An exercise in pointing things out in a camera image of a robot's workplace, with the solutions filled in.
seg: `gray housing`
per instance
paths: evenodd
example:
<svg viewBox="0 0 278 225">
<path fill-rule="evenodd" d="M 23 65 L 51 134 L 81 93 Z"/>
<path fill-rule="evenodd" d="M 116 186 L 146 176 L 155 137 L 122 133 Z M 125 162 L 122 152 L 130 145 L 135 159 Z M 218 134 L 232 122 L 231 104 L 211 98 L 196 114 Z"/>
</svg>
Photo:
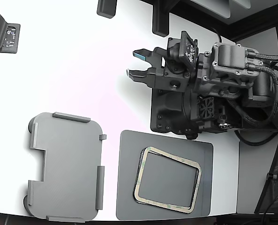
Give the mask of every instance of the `gray housing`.
<svg viewBox="0 0 278 225">
<path fill-rule="evenodd" d="M 29 123 L 30 148 L 45 151 L 43 181 L 28 181 L 26 210 L 49 221 L 84 223 L 102 210 L 102 133 L 90 118 L 42 113 Z"/>
</svg>

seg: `gray tray with frame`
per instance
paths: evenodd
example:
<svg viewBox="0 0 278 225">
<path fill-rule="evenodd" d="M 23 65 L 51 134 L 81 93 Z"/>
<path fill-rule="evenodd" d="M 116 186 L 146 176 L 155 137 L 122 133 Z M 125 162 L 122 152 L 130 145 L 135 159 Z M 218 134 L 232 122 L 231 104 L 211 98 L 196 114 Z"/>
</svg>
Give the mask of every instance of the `gray tray with frame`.
<svg viewBox="0 0 278 225">
<path fill-rule="evenodd" d="M 102 133 L 90 118 L 41 113 L 29 123 L 30 148 L 44 151 L 43 180 L 29 180 L 23 204 L 34 217 L 84 223 L 103 208 Z"/>
<path fill-rule="evenodd" d="M 154 205 L 134 198 L 142 151 L 148 147 L 197 162 L 202 175 L 194 209 L 184 213 L 157 207 L 158 203 L 190 207 L 194 194 L 196 168 L 159 154 L 148 154 L 138 195 Z M 161 220 L 205 217 L 210 213 L 213 146 L 161 135 L 125 130 L 120 138 L 116 216 L 119 220 Z"/>
</svg>

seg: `robotic end effector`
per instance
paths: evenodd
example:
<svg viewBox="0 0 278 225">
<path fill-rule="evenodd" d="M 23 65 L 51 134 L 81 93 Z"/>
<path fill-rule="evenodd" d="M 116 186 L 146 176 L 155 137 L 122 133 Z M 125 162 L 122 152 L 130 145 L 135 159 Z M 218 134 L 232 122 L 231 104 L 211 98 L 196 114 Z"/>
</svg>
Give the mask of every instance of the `robotic end effector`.
<svg viewBox="0 0 278 225">
<path fill-rule="evenodd" d="M 0 53 L 17 53 L 20 25 L 7 23 L 0 15 Z"/>
<path fill-rule="evenodd" d="M 198 54 L 197 40 L 185 31 L 168 39 L 167 50 L 141 49 L 134 56 L 152 66 L 128 71 L 152 88 L 152 131 L 188 139 L 230 129 L 278 131 L 278 56 L 224 43 Z"/>
</svg>

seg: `white workbench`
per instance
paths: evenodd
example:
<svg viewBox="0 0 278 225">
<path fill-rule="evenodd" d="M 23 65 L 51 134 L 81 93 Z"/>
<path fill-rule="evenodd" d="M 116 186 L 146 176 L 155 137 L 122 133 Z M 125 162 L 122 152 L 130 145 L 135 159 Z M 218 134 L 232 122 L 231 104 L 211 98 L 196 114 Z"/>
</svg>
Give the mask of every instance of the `white workbench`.
<svg viewBox="0 0 278 225">
<path fill-rule="evenodd" d="M 29 149 L 27 126 L 42 112 L 90 117 L 108 135 L 103 141 L 104 208 L 95 220 L 117 220 L 120 134 L 150 130 L 151 89 L 126 76 L 149 66 L 133 50 L 166 48 L 154 35 L 152 6 L 118 0 L 116 16 L 96 14 L 98 0 L 2 0 L 7 22 L 20 23 L 18 54 L 0 54 L 0 213 L 27 216 L 28 180 L 41 180 L 43 152 Z M 210 51 L 215 33 L 170 14 L 169 37 L 186 30 Z M 210 215 L 236 212 L 239 141 L 233 133 L 202 134 L 214 146 Z"/>
</svg>

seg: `rectangular frame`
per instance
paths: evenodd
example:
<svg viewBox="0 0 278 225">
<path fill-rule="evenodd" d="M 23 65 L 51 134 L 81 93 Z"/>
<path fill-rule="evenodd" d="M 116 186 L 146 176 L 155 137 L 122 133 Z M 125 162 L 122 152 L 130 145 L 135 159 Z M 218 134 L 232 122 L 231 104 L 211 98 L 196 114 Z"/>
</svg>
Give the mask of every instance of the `rectangular frame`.
<svg viewBox="0 0 278 225">
<path fill-rule="evenodd" d="M 150 199 L 145 199 L 145 198 L 142 198 L 139 196 L 139 189 L 140 189 L 140 185 L 141 185 L 145 162 L 146 162 L 147 155 L 149 152 L 156 154 L 156 155 L 170 158 L 172 160 L 178 161 L 180 163 L 184 163 L 188 166 L 191 166 L 191 167 L 194 167 L 195 169 L 197 169 L 197 173 L 195 175 L 195 184 L 194 184 L 194 188 L 193 188 L 191 205 L 189 207 L 167 204 L 167 203 L 162 203 L 162 202 L 156 202 L 156 201 L 153 201 Z M 174 211 L 178 211 L 178 212 L 191 213 L 194 210 L 198 187 L 199 187 L 199 183 L 200 183 L 200 178 L 201 178 L 201 167 L 197 162 L 186 159 L 186 158 L 182 158 L 179 156 L 172 155 L 170 153 L 164 152 L 164 151 L 162 151 L 160 149 L 156 149 L 154 147 L 147 147 L 142 151 L 142 154 L 141 154 L 140 164 L 139 164 L 139 168 L 138 168 L 138 174 L 137 174 L 136 183 L 135 183 L 134 198 L 136 199 L 136 201 L 138 203 L 154 205 L 154 206 L 158 206 L 161 208 L 174 210 Z"/>
</svg>

